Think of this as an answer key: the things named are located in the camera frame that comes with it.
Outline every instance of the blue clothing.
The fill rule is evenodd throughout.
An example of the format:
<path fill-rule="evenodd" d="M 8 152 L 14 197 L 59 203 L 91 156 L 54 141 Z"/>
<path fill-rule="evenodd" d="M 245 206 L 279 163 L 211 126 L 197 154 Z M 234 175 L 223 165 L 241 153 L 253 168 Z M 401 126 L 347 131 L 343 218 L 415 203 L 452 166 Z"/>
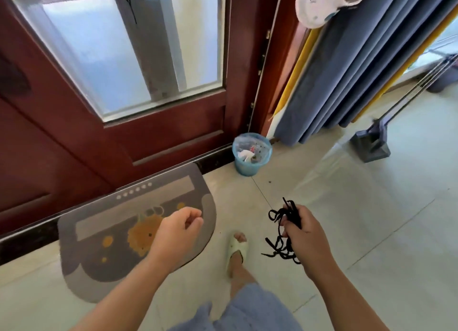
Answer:
<path fill-rule="evenodd" d="M 212 303 L 206 303 L 191 320 L 169 331 L 302 331 L 277 296 L 256 283 L 245 285 L 229 302 L 219 320 L 209 320 L 211 309 Z"/>

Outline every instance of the door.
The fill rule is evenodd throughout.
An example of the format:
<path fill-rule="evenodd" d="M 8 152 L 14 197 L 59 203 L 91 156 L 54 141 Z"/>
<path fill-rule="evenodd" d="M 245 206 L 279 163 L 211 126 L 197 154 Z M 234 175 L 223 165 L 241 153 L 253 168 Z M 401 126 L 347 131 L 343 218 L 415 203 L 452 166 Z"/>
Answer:
<path fill-rule="evenodd" d="M 0 147 L 0 235 L 112 191 L 2 98 Z"/>
<path fill-rule="evenodd" d="M 247 131 L 278 0 L 4 1 L 12 103 L 113 187 Z"/>

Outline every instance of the blue trash can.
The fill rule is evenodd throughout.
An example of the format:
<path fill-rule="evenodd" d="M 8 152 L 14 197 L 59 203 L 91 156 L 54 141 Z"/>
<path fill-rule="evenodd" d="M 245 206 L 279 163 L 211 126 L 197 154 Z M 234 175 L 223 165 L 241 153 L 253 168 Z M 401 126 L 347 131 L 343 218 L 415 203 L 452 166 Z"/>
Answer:
<path fill-rule="evenodd" d="M 240 159 L 238 152 L 254 150 L 255 156 L 251 162 Z M 232 143 L 232 153 L 235 157 L 235 169 L 246 177 L 254 176 L 259 169 L 269 162 L 272 155 L 272 145 L 269 140 L 257 133 L 242 133 Z"/>

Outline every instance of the foot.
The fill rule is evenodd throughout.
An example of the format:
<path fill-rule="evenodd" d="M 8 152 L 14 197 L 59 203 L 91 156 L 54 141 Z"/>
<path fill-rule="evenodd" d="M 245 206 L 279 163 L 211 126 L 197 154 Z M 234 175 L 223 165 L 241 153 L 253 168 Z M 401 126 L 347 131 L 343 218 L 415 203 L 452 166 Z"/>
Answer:
<path fill-rule="evenodd" d="M 246 237 L 243 232 L 236 232 L 234 234 L 234 238 L 239 242 L 243 243 L 246 242 Z M 230 278 L 232 278 L 232 274 L 235 269 L 238 267 L 241 267 L 243 263 L 242 255 L 240 253 L 240 250 L 236 251 L 235 253 L 232 254 L 231 258 L 229 259 L 229 265 L 228 265 L 228 275 Z"/>

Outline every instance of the yellow curtain trim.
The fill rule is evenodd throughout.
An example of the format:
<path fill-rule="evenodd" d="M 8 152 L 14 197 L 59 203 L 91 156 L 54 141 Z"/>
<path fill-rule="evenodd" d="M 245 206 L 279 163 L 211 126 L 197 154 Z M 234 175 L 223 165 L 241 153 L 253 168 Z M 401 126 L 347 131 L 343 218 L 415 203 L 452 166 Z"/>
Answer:
<path fill-rule="evenodd" d="M 302 68 L 307 62 L 307 59 L 310 56 L 310 52 L 312 51 L 313 46 L 317 42 L 320 31 L 321 27 L 314 28 L 312 31 L 310 31 L 310 34 L 307 37 L 306 43 L 302 48 L 301 54 L 299 55 L 299 58 L 297 59 L 293 71 L 291 72 L 291 76 L 289 76 L 288 82 L 286 83 L 285 89 L 283 90 L 282 96 L 278 101 L 277 108 L 275 108 L 275 112 L 273 112 L 273 115 L 277 114 L 280 110 L 282 110 L 288 102 L 289 96 L 291 95 L 291 92 L 293 91 L 293 88 L 299 76 L 301 75 Z"/>
<path fill-rule="evenodd" d="M 374 96 L 372 100 L 358 113 L 358 115 L 352 120 L 354 123 L 358 120 L 364 112 L 372 105 L 376 100 L 378 100 L 393 84 L 394 82 L 401 77 L 405 70 L 414 63 L 420 55 L 428 48 L 431 43 L 433 43 L 439 35 L 445 30 L 445 28 L 458 16 L 458 5 L 445 17 L 445 19 L 439 24 L 438 27 L 429 35 L 426 41 L 409 57 L 409 59 L 401 66 L 401 68 L 390 78 L 390 80 L 385 84 L 385 86 Z"/>

